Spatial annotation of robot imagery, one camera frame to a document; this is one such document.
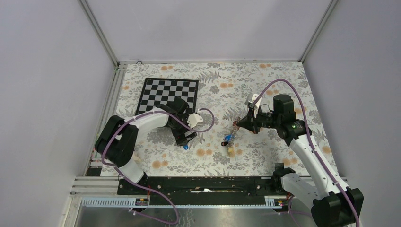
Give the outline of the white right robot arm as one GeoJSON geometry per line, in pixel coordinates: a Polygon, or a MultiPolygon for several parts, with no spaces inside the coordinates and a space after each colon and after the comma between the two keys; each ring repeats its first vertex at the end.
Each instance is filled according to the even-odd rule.
{"type": "Polygon", "coordinates": [[[275,95],[270,112],[260,110],[260,99],[258,94],[248,95],[245,102],[248,113],[236,125],[255,134],[261,128],[275,129],[299,157],[314,183],[310,185],[294,170],[285,168],[273,173],[273,192],[278,195],[288,192],[298,198],[310,209],[318,227],[359,226],[362,192],[358,188],[351,189],[324,158],[306,121],[296,118],[292,98],[275,95]]]}

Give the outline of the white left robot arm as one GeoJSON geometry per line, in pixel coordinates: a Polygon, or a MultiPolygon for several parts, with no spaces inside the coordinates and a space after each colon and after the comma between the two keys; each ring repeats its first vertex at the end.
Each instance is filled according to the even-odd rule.
{"type": "Polygon", "coordinates": [[[142,194],[147,182],[142,178],[145,172],[134,160],[136,140],[153,129],[167,127],[176,144],[184,146],[196,137],[196,133],[189,133],[189,130],[202,122],[200,114],[192,113],[188,103],[176,97],[165,105],[157,104],[152,110],[134,116],[132,122],[113,115],[107,121],[94,149],[130,179],[128,187],[133,193],[142,194]]]}

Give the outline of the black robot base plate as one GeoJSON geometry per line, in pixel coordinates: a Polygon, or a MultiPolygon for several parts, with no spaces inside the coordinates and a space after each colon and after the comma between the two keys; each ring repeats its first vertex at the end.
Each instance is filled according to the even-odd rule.
{"type": "Polygon", "coordinates": [[[290,194],[270,177],[143,177],[138,186],[119,180],[118,195],[171,198],[261,197],[285,200],[290,194]]]}

